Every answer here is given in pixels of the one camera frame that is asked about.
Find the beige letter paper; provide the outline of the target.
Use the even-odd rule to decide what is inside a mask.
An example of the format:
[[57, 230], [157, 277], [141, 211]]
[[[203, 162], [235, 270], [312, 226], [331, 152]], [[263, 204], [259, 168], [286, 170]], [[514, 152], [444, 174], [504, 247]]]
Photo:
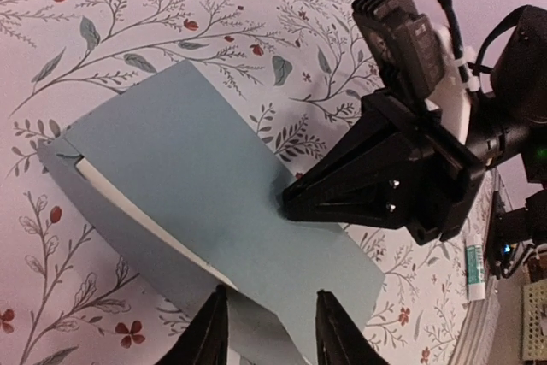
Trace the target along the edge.
[[118, 188], [116, 188], [106, 177], [104, 177], [88, 160], [83, 158], [76, 164], [80, 174], [98, 191], [105, 199], [112, 203], [117, 209], [130, 216], [140, 226], [144, 227], [150, 233], [153, 233], [163, 243], [169, 245], [173, 250], [190, 260], [191, 262], [203, 268], [208, 273], [220, 280], [222, 283], [238, 290], [236, 285], [218, 269], [206, 262], [199, 255], [191, 251], [185, 245], [180, 243], [172, 234], [162, 228], [136, 204], [129, 200]]

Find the teal envelope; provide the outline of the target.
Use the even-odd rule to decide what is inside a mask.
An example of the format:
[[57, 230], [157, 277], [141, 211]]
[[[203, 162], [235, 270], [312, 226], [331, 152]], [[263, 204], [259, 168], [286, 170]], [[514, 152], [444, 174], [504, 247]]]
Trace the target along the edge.
[[373, 313], [383, 273], [339, 225], [285, 218], [293, 175], [189, 62], [83, 115], [38, 156], [85, 219], [187, 314], [222, 282], [105, 199], [79, 160], [227, 276], [238, 288], [225, 284], [229, 345], [253, 363], [316, 363], [320, 290], [359, 328]]

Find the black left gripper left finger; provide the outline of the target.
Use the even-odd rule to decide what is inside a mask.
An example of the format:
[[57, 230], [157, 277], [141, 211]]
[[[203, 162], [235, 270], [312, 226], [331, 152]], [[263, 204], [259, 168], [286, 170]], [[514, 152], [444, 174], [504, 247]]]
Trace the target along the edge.
[[226, 287], [217, 286], [172, 348], [157, 365], [226, 365], [228, 307]]

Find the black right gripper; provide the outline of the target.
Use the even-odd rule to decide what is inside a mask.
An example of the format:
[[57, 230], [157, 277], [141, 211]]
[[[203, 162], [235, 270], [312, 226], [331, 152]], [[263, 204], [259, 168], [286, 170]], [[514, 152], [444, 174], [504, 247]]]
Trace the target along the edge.
[[285, 188], [292, 221], [406, 227], [419, 245], [462, 229], [485, 168], [431, 117], [387, 91], [362, 98], [362, 117], [327, 155]]

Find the green white glue stick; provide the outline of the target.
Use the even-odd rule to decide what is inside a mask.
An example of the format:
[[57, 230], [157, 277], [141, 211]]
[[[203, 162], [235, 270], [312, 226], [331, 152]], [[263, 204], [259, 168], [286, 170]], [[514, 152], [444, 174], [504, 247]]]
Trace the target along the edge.
[[470, 302], [484, 300], [486, 292], [486, 280], [483, 256], [483, 242], [482, 238], [478, 234], [471, 234], [466, 237], [465, 259], [468, 300]]

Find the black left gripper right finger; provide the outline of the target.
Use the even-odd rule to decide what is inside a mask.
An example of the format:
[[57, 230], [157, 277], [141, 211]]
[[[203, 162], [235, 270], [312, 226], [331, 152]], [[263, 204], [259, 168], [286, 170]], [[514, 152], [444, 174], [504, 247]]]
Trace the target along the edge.
[[330, 291], [318, 291], [315, 313], [320, 365], [387, 365]]

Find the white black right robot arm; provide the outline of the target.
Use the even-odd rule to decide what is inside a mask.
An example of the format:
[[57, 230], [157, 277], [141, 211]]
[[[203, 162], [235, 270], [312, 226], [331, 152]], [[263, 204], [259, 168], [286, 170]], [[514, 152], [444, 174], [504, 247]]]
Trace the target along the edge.
[[405, 57], [385, 63], [386, 87], [361, 100], [356, 124], [283, 192], [292, 221], [406, 228], [417, 244], [447, 241], [462, 224], [487, 170], [522, 155], [527, 178], [546, 181], [546, 13], [525, 5], [491, 32], [511, 36], [489, 70], [492, 92], [472, 95], [468, 134], [426, 107]]

